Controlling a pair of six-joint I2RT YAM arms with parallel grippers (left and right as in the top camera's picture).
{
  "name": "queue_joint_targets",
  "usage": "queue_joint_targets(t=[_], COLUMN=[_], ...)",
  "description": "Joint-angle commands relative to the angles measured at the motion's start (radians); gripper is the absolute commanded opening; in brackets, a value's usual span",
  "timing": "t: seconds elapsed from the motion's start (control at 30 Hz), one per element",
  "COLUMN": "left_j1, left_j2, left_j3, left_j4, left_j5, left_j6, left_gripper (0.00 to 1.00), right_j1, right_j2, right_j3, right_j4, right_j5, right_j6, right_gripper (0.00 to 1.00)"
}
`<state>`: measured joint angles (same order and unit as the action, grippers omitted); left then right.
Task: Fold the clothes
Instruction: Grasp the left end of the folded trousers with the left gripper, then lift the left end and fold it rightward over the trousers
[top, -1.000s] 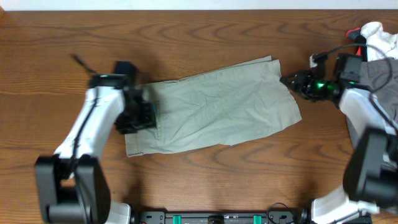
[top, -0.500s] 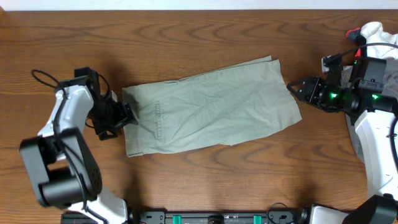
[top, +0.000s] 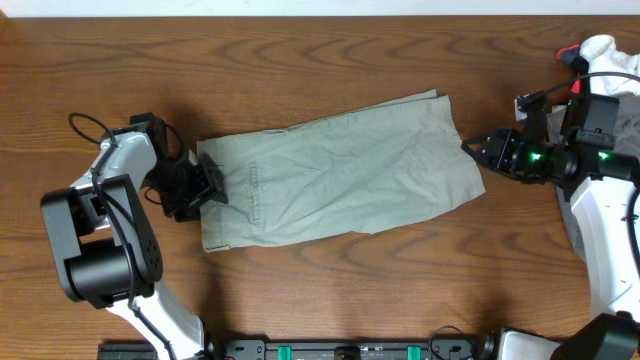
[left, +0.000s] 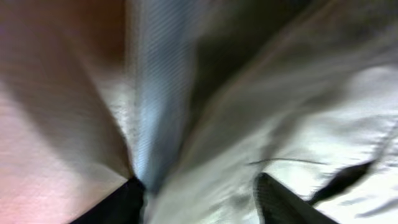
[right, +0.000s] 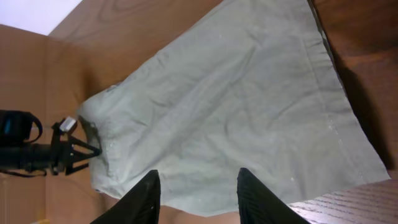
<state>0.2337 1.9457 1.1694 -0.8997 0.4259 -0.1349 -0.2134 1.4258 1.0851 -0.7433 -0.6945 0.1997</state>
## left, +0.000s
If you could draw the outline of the khaki green shorts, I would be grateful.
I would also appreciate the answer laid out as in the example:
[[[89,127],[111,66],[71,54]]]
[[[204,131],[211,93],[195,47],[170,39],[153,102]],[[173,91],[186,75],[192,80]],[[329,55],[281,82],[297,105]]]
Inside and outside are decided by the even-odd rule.
[[[143,223],[261,223],[267,173],[338,223],[397,222],[396,1],[128,1],[107,189]]]

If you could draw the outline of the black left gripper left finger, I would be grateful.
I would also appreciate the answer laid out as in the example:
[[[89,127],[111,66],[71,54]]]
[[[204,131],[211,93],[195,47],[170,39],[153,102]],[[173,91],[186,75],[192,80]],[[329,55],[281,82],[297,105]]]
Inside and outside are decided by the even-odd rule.
[[[132,177],[71,224],[141,224],[146,188]]]

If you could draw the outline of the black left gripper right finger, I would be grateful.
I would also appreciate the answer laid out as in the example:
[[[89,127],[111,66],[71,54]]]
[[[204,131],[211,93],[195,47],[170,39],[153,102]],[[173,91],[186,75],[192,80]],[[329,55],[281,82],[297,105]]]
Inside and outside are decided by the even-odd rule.
[[[337,224],[267,173],[257,175],[254,198],[263,224]]]

